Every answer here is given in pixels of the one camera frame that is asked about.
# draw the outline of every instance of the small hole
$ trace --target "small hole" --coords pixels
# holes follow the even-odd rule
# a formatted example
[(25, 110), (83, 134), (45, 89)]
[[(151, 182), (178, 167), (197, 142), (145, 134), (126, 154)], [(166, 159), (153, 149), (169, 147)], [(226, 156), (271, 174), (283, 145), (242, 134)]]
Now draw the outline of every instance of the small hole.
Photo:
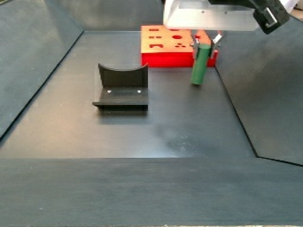
[(174, 39), (182, 39), (183, 37), (181, 35), (174, 35), (173, 38)]
[(162, 44), (151, 44), (150, 47), (151, 47), (151, 48), (154, 48), (154, 47), (161, 47), (161, 48), (163, 48), (163, 45), (162, 45)]

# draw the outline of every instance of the red shape sorter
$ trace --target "red shape sorter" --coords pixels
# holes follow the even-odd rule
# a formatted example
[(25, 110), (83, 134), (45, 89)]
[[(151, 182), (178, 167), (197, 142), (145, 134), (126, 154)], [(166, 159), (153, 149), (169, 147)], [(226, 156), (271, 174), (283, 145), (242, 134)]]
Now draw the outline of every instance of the red shape sorter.
[[(201, 43), (211, 44), (203, 30), (198, 31)], [(166, 26), (142, 26), (142, 65), (149, 67), (193, 67), (194, 47), (191, 30), (169, 29)], [(218, 51), (209, 59), (207, 66), (214, 67)]]

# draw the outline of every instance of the green cylinder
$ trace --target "green cylinder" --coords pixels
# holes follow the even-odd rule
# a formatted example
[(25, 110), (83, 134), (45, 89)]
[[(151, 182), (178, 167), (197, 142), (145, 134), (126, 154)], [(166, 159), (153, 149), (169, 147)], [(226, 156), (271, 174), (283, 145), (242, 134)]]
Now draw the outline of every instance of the green cylinder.
[(193, 84), (202, 84), (205, 81), (205, 72), (207, 68), (207, 61), (210, 57), (211, 45), (199, 44), (197, 59), (194, 62), (194, 71), (193, 71)]

